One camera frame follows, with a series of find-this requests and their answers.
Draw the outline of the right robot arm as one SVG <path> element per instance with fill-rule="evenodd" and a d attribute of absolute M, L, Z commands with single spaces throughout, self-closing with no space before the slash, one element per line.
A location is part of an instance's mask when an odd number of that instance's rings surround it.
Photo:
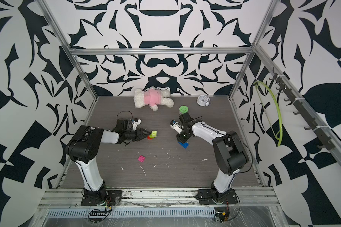
<path fill-rule="evenodd" d="M 222 204 L 237 201 L 232 182 L 244 166 L 249 162 L 247 146 L 234 131 L 220 131 L 207 125 L 201 118 L 191 118 L 189 113 L 179 116 L 179 121 L 172 120 L 170 127 L 177 132 L 180 144 L 186 144 L 191 137 L 199 137 L 213 146 L 215 159 L 219 168 L 218 174 L 211 184 L 210 190 L 199 190 L 196 198 L 207 204 L 213 200 Z"/>

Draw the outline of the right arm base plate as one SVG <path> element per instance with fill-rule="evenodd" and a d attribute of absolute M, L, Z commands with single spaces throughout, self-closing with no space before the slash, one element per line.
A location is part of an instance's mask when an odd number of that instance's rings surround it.
<path fill-rule="evenodd" d="M 234 189 L 230 189 L 224 193 L 219 193 L 216 189 L 199 189 L 195 199 L 201 205 L 213 204 L 237 204 L 238 198 Z"/>

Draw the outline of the pink lego brick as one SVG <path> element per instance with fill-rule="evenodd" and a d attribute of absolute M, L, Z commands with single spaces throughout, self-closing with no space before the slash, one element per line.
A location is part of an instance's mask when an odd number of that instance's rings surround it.
<path fill-rule="evenodd" d="M 144 156 L 142 156 L 142 155 L 140 155 L 139 157 L 138 157 L 138 159 L 137 159 L 139 162 L 144 162 L 144 160 L 145 160 L 145 157 Z"/>

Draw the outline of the blue long lego brick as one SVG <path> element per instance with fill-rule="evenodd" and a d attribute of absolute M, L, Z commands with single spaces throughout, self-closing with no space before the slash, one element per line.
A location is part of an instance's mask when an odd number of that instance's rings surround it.
<path fill-rule="evenodd" d="M 179 144 L 183 147 L 183 148 L 187 148 L 189 146 L 189 144 L 187 142 L 185 143 L 182 143 L 182 142 L 179 142 Z"/>

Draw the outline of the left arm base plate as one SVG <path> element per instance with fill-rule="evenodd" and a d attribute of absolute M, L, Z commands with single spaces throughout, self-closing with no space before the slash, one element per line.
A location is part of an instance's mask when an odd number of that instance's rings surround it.
<path fill-rule="evenodd" d="M 122 200 L 122 190 L 107 190 L 92 192 L 87 189 L 82 190 L 81 206 L 103 206 L 115 205 Z"/>

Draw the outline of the yellow-green lego brick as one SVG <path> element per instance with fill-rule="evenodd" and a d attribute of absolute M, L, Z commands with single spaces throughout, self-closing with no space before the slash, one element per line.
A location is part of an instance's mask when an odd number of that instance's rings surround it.
<path fill-rule="evenodd" d="M 157 131 L 152 131 L 150 137 L 151 138 L 157 137 Z"/>

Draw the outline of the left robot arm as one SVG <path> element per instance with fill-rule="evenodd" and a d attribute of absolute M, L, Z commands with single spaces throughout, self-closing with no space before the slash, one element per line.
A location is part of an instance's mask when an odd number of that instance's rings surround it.
<path fill-rule="evenodd" d="M 105 130 L 87 125 L 80 126 L 67 144 L 65 153 L 80 170 L 84 181 L 84 198 L 104 201 L 107 197 L 106 184 L 97 165 L 97 154 L 102 143 L 129 144 L 146 139 L 150 135 L 151 132 L 143 128 Z"/>

